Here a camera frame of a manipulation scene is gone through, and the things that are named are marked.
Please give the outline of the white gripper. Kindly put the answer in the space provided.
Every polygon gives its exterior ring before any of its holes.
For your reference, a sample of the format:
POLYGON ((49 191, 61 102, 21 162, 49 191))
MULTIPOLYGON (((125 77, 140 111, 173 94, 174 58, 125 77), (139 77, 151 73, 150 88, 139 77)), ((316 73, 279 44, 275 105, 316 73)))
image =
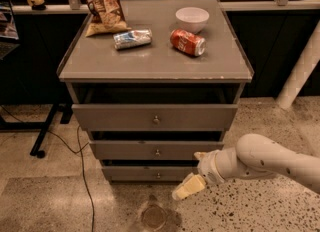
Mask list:
POLYGON ((198 160, 197 170, 199 174, 190 173, 172 192, 174 200, 179 201, 203 190, 206 183, 220 185, 225 179, 220 175, 216 157, 219 150, 211 152, 195 152, 194 157, 198 160))

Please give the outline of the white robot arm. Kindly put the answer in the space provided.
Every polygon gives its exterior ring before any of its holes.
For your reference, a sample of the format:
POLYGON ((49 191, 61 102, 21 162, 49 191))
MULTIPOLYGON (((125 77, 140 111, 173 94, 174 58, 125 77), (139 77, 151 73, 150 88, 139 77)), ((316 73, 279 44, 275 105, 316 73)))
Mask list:
POLYGON ((211 152, 195 152, 199 161, 197 174, 190 173, 173 190, 176 201, 219 185, 229 179, 269 178, 286 176, 313 192, 320 193, 320 159, 291 151, 277 142, 259 135, 243 135, 233 148, 211 152))

